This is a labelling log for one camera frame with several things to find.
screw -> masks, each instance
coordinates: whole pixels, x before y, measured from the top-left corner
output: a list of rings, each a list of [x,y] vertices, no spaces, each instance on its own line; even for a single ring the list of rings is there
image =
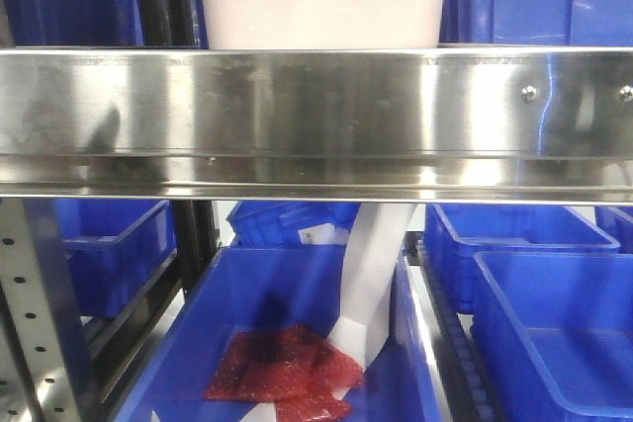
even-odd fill
[[[523,101],[526,103],[531,103],[536,99],[537,90],[534,86],[527,85],[523,89],[521,89],[521,96],[523,97]]]
[[[633,102],[633,86],[631,86],[630,84],[627,84],[622,89],[620,89],[618,96],[620,97],[620,101],[622,101],[623,103],[632,103]]]

perforated metal post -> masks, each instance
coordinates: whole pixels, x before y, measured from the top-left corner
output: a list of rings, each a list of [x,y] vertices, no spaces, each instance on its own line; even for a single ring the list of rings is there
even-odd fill
[[[0,292],[0,420],[42,420],[29,370],[4,295]]]
[[[0,262],[44,419],[104,420],[50,200],[2,200]]]

stainless steel shelf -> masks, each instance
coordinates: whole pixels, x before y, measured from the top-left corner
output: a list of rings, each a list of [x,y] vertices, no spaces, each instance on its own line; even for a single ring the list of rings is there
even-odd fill
[[[0,52],[0,195],[626,203],[633,48]]]

red netting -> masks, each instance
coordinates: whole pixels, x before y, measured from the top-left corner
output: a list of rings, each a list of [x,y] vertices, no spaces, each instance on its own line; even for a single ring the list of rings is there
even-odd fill
[[[237,333],[205,392],[211,400],[276,402],[278,422],[333,422],[351,406],[334,390],[357,387],[362,368],[310,328]]]

paper label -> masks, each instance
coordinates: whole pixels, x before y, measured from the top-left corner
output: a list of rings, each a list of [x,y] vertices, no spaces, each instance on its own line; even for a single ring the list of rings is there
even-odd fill
[[[299,230],[302,244],[333,244],[336,239],[336,227],[331,222]]]

